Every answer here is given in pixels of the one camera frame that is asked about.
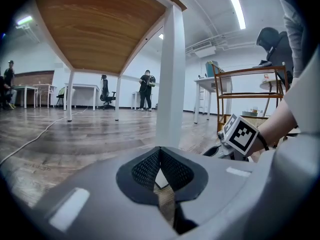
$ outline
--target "small table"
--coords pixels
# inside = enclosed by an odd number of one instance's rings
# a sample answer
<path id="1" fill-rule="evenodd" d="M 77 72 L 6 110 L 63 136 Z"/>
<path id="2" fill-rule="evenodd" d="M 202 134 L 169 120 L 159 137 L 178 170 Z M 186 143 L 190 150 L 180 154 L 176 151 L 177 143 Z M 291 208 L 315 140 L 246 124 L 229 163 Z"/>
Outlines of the small table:
<path id="1" fill-rule="evenodd" d="M 48 83 L 43 83 L 43 84 L 34 84 L 33 86 L 38 87 L 38 90 L 36 91 L 36 106 L 38 107 L 38 94 L 40 91 L 40 99 L 39 99 L 39 103 L 40 103 L 40 108 L 41 108 L 41 96 L 42 96 L 42 89 L 47 88 L 48 89 L 48 97 L 47 97 L 47 108 L 49 109 L 49 96 L 51 95 L 52 98 L 52 94 L 55 93 L 56 90 L 56 86 L 48 84 Z"/>
<path id="2" fill-rule="evenodd" d="M 194 80 L 196 82 L 196 96 L 195 96 L 195 110 L 194 110 L 194 123 L 198 123 L 199 116 L 199 100 L 200 100 L 200 87 L 209 92 L 208 114 L 207 120 L 210 118 L 211 107 L 211 94 L 216 92 L 215 77 L 206 77 Z M 218 80 L 218 88 L 220 89 L 220 80 Z M 232 93 L 232 81 L 231 77 L 222 78 L 222 90 L 227 93 Z M 226 101 L 226 113 L 231 114 L 231 99 Z"/>
<path id="3" fill-rule="evenodd" d="M 67 110 L 67 90 L 69 83 L 64 84 L 64 95 L 63 95 L 63 110 Z M 95 84 L 79 84 L 73 83 L 72 88 L 74 89 L 93 89 L 93 111 L 96 110 L 96 99 L 97 99 L 97 91 L 98 95 L 100 92 L 100 88 Z"/>
<path id="4" fill-rule="evenodd" d="M 27 108 L 27 90 L 34 90 L 34 97 L 33 97 L 33 107 L 36 108 L 36 93 L 38 88 L 30 85 L 19 85 L 19 86 L 14 86 L 14 90 L 21 90 L 21 102 L 20 105 L 21 107 L 23 106 L 25 109 Z"/>
<path id="5" fill-rule="evenodd" d="M 280 94 L 284 95 L 283 87 L 285 87 L 285 86 L 281 82 L 281 80 L 278 80 L 278 87 L 279 87 Z M 275 79 L 269 79 L 267 81 L 263 81 L 260 84 L 260 88 L 263 89 L 263 90 L 269 90 L 269 92 L 271 93 L 272 90 L 275 91 L 277 89 L 277 82 L 276 82 Z M 266 101 L 266 105 L 265 105 L 264 112 L 263 112 L 263 117 L 265 117 L 265 115 L 266 115 L 266 112 L 267 112 L 267 109 L 268 109 L 268 105 L 269 105 L 269 101 L 270 101 L 270 98 L 268 98 L 267 101 Z"/>
<path id="6" fill-rule="evenodd" d="M 139 91 L 134 91 L 132 93 L 131 109 L 134 108 L 134 110 L 137 110 L 137 96 L 138 96 L 138 94 L 140 96 L 140 92 Z M 146 103 L 147 103 L 147 100 L 145 99 L 145 101 L 144 101 L 144 106 L 145 107 L 147 107 Z"/>

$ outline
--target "white cable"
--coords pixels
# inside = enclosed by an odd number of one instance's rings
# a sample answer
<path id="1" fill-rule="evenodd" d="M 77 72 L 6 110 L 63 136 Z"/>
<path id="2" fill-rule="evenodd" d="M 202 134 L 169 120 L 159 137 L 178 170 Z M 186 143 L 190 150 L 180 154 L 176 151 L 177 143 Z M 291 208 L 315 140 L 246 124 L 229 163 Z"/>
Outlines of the white cable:
<path id="1" fill-rule="evenodd" d="M 76 114 L 81 114 L 81 113 L 85 112 L 85 111 L 88 109 L 88 107 L 87 107 L 84 111 L 82 111 L 82 112 L 78 112 L 78 113 L 72 114 L 72 116 L 73 116 L 73 115 L 76 115 Z M 19 147 L 16 151 L 14 151 L 14 152 L 12 152 L 11 154 L 7 155 L 4 159 L 1 160 L 1 162 L 0 162 L 0 167 L 2 166 L 2 164 L 3 164 L 9 157 L 12 157 L 15 153 L 17 153 L 17 152 L 19 152 L 20 150 L 22 150 L 25 146 L 27 146 L 27 145 L 29 145 L 30 143 L 35 142 L 37 139 L 39 139 L 39 138 L 41 137 L 41 135 L 44 134 L 44 133 L 49 129 L 49 127 L 52 126 L 55 122 L 58 122 L 58 121 L 60 121 L 60 120 L 62 120 L 62 119 L 66 119 L 66 118 L 67 118 L 67 116 L 66 116 L 66 117 L 63 117 L 63 118 L 60 118 L 60 119 L 58 119 L 58 120 L 55 120 L 52 124 L 50 124 L 49 126 L 47 126 L 47 127 L 45 128 L 45 130 L 42 131 L 42 132 L 38 135 L 38 137 L 34 138 L 33 140 L 30 140 L 30 141 L 27 142 L 26 144 L 24 144 L 24 145 L 22 145 L 21 147 Z"/>

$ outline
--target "mesh vent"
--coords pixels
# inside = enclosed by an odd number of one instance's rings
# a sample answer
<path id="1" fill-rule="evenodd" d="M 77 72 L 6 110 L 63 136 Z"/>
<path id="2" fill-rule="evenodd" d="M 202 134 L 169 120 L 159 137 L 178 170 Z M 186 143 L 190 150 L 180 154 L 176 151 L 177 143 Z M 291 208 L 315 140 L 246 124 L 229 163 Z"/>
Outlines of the mesh vent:
<path id="1" fill-rule="evenodd" d="M 132 168 L 132 177 L 138 184 L 153 191 L 159 169 L 159 151 L 157 151 Z"/>
<path id="2" fill-rule="evenodd" d="M 193 171 L 172 156 L 161 152 L 161 170 L 173 191 L 186 186 L 193 178 Z"/>

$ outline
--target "fluorescent light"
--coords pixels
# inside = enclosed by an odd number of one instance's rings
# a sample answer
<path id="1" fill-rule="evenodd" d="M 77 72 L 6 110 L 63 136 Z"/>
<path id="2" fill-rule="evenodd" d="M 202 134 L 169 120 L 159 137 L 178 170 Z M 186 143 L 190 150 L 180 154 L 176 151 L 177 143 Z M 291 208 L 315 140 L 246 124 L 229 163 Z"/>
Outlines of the fluorescent light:
<path id="1" fill-rule="evenodd" d="M 23 23 L 29 22 L 29 21 L 31 21 L 31 20 L 32 20 L 32 17 L 31 17 L 31 16 L 27 16 L 27 17 L 25 17 L 25 18 L 23 18 L 23 19 L 20 19 L 20 20 L 17 22 L 17 24 L 18 24 L 18 25 L 22 25 Z"/>
<path id="2" fill-rule="evenodd" d="M 231 2 L 233 4 L 236 16 L 238 18 L 240 29 L 244 30 L 246 28 L 246 23 L 245 23 L 245 18 L 244 18 L 244 14 L 242 12 L 242 9 L 241 9 L 240 2 L 239 2 L 239 0 L 231 0 Z"/>

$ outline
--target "round table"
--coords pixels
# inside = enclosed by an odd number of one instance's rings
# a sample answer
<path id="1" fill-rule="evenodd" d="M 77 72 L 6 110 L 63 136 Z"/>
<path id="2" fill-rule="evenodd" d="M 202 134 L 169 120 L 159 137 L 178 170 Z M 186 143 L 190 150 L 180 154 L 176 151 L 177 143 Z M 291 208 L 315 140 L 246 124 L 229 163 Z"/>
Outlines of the round table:
<path id="1" fill-rule="evenodd" d="M 285 88 L 284 84 L 281 82 L 281 80 L 278 79 L 278 91 L 282 95 L 284 94 L 283 87 Z M 275 79 L 269 79 L 269 80 L 263 81 L 260 84 L 260 88 L 264 89 L 264 90 L 269 90 L 269 92 L 271 93 L 272 91 L 276 91 L 277 90 L 277 82 L 276 82 Z M 268 105 L 269 105 L 269 101 L 270 101 L 270 98 L 268 98 L 268 100 L 266 102 L 265 109 L 264 109 L 264 112 L 263 112 L 263 117 L 265 117 L 265 115 L 266 115 L 267 108 L 268 108 Z"/>

